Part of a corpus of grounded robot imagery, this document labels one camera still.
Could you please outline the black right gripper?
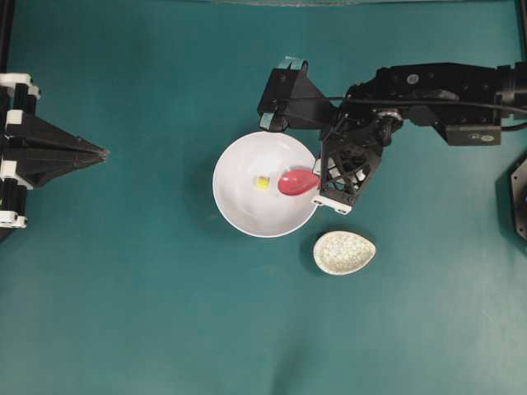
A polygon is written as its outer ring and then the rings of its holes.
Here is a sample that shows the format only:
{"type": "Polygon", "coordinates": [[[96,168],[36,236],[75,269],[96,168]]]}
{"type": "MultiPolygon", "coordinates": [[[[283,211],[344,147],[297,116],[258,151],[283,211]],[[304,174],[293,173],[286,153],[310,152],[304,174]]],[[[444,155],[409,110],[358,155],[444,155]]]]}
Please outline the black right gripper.
{"type": "Polygon", "coordinates": [[[319,159],[312,173],[319,176],[312,202],[347,215],[355,207],[380,165],[383,146],[379,142],[380,121],[353,122],[340,118],[320,131],[319,159]]]}

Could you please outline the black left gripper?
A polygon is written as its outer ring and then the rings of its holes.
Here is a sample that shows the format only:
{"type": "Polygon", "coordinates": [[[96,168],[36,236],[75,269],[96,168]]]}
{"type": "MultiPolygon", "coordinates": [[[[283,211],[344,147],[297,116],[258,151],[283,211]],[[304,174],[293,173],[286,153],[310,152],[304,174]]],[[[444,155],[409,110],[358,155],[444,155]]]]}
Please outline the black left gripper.
{"type": "Polygon", "coordinates": [[[26,73],[1,75],[1,240],[27,226],[27,192],[105,161],[110,153],[35,113],[40,89],[26,73]],[[8,128],[12,126],[12,135],[8,128]],[[95,154],[22,154],[27,142],[95,154]]]}

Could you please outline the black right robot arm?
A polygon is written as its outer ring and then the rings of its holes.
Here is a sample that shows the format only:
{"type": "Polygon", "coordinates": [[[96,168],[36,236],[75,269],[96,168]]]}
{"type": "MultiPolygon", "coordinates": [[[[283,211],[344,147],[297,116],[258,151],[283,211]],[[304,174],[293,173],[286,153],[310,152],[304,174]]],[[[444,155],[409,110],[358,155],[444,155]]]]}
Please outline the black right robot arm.
{"type": "Polygon", "coordinates": [[[526,65],[383,67],[351,86],[320,134],[313,204],[347,215],[405,122],[433,128],[450,146],[498,145],[504,132],[526,128],[526,65]]]}

